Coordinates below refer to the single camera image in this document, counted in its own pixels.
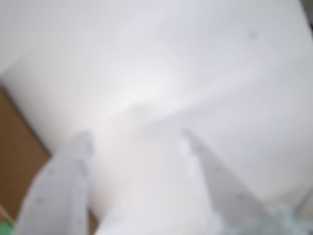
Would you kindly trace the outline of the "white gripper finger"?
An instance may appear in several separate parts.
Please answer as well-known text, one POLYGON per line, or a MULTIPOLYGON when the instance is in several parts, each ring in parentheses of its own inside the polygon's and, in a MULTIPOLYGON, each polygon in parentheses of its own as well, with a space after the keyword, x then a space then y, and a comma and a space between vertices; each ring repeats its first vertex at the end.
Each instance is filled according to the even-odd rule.
POLYGON ((89 187, 94 153, 90 133, 81 133, 49 158, 23 200, 15 235, 89 234, 89 187))
POLYGON ((213 212, 221 221, 222 235, 286 234, 281 218, 270 213, 204 140, 188 129, 182 135, 199 162, 213 212))

